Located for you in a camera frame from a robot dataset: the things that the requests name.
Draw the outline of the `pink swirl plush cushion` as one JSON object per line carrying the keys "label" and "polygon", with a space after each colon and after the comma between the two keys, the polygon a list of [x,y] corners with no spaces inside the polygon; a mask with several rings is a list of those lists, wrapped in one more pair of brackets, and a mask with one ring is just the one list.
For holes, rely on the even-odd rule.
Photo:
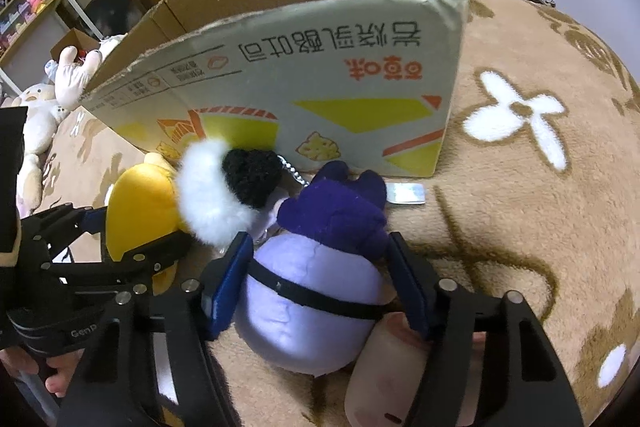
{"label": "pink swirl plush cushion", "polygon": [[356,361],[345,395],[353,426],[402,426],[416,397],[430,347],[405,314],[384,315]]}

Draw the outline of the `yellow plush toy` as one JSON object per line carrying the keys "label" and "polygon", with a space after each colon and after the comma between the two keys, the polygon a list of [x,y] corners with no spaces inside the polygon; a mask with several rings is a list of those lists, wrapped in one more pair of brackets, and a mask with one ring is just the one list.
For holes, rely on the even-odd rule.
{"label": "yellow plush toy", "polygon": [[159,153],[147,153],[115,182],[106,205],[105,246],[113,261],[127,251],[182,229],[177,170]]}

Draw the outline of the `lavender purple plush doll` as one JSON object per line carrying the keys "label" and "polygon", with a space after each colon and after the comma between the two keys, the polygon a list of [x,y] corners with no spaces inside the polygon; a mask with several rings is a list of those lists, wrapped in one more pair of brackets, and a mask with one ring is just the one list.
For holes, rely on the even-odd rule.
{"label": "lavender purple plush doll", "polygon": [[312,376],[356,360],[385,308],[375,263],[388,244],[386,197],[378,173],[351,176],[332,160],[282,202],[281,232],[255,251],[234,314],[250,349]]}

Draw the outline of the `white fluffy pompom plush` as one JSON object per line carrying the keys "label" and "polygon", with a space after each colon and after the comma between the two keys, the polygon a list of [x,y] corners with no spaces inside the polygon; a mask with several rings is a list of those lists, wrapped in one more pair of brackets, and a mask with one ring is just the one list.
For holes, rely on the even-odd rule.
{"label": "white fluffy pompom plush", "polygon": [[241,150],[223,139],[194,142],[176,176],[180,217],[202,243],[224,251],[240,232],[261,241],[276,225],[283,167],[271,150]]}

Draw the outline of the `small white packet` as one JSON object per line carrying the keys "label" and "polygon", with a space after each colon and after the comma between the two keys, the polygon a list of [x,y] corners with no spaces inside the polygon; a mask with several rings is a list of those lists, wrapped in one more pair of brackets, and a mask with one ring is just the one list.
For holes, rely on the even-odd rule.
{"label": "small white packet", "polygon": [[425,187],[421,183],[387,182],[386,199],[392,205],[424,205]]}

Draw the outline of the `beige floral blanket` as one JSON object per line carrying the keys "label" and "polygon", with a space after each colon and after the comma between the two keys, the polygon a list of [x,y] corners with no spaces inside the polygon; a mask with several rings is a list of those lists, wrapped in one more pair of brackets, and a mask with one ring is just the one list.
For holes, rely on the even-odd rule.
{"label": "beige floral blanket", "polygon": [[521,291],[592,424],[639,358],[639,89],[622,61],[549,5],[470,0],[425,186],[392,229],[472,291]]}

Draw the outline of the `cream bear plush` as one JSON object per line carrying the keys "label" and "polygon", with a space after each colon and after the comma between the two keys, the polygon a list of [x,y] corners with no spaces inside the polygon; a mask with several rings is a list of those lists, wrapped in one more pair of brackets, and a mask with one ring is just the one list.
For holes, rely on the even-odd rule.
{"label": "cream bear plush", "polygon": [[18,211],[21,217],[26,217],[41,204],[41,161],[68,112],[58,104],[54,86],[50,83],[37,83],[27,88],[12,102],[12,107],[15,106],[27,108],[23,128],[24,159],[17,175],[16,196]]}

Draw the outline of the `white pink paw plush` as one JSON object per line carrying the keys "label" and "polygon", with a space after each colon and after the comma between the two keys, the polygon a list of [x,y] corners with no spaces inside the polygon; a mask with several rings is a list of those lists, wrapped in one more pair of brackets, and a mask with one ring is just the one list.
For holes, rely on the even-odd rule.
{"label": "white pink paw plush", "polygon": [[76,46],[66,46],[58,57],[54,80],[56,101],[69,112],[73,112],[79,105],[89,81],[102,64],[102,53],[91,50],[82,64],[76,62],[78,49]]}

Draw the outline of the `brown cardboard box on floor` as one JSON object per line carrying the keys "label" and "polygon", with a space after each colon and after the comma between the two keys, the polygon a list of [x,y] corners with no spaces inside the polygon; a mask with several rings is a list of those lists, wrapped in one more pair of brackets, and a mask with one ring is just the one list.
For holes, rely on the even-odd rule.
{"label": "brown cardboard box on floor", "polygon": [[68,46],[74,46],[77,49],[78,60],[83,62],[90,51],[99,49],[100,42],[77,28],[70,29],[50,49],[52,60],[57,61],[61,52]]}

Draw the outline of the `white yellow toy shelf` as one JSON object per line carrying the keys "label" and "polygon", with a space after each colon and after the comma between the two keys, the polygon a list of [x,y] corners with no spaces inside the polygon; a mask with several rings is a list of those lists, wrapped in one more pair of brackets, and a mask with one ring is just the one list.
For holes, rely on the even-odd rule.
{"label": "white yellow toy shelf", "polygon": [[1,8],[1,87],[13,95],[47,79],[50,49],[70,29],[101,41],[77,0],[8,0]]}

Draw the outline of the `open cardboard box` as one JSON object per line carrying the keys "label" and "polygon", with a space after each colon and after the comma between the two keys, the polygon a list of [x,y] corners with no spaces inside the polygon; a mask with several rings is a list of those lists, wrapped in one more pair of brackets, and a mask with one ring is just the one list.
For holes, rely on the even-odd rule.
{"label": "open cardboard box", "polygon": [[81,103],[140,150],[221,138],[313,172],[433,176],[469,0],[162,0]]}

